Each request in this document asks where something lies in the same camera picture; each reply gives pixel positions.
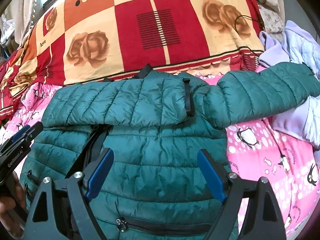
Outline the person's left hand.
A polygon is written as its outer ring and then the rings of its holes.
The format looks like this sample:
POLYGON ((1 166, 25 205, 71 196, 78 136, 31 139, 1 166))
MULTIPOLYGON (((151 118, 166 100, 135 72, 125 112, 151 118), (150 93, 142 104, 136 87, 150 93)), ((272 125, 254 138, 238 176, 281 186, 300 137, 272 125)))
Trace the person's left hand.
MULTIPOLYGON (((19 178, 15 171, 12 173, 12 175, 15 181, 15 194, 17 196, 18 203, 20 204, 21 208, 25 209, 26 199, 24 187, 20 184, 19 178)), ((6 196, 1 197, 1 223, 14 239, 21 239, 24 231, 20 227, 18 221, 16 221, 9 214, 9 211, 13 210, 15 206, 15 201, 12 198, 6 196)))

